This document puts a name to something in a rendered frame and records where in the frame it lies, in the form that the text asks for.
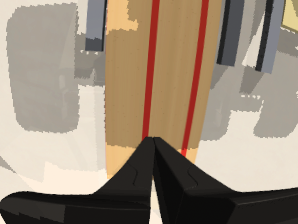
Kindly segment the orange strip with red stripes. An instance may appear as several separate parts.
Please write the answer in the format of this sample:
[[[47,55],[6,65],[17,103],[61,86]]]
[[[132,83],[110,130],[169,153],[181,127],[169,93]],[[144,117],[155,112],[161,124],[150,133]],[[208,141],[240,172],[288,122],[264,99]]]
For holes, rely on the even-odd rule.
[[[109,0],[108,179],[124,167],[145,137],[161,137],[196,164],[221,4],[221,0]]]

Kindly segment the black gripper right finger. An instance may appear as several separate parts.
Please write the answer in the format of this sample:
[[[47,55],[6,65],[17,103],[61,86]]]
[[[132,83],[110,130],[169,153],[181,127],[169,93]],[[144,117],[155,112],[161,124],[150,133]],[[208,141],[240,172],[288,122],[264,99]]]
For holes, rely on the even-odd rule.
[[[153,179],[162,224],[277,224],[298,217],[295,188],[237,192],[153,137]]]

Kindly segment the pale yellow flat strip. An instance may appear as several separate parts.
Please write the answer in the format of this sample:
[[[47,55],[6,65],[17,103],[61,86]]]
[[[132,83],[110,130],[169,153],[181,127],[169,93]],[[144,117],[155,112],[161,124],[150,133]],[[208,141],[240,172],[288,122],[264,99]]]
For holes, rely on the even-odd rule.
[[[298,34],[298,0],[285,0],[283,3],[281,27]]]

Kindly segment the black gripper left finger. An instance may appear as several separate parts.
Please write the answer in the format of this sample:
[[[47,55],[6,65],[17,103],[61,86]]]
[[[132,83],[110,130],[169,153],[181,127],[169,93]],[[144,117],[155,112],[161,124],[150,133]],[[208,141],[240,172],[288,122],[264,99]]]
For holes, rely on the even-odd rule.
[[[5,224],[149,224],[153,137],[145,137],[124,167],[92,194],[15,192],[0,200]]]

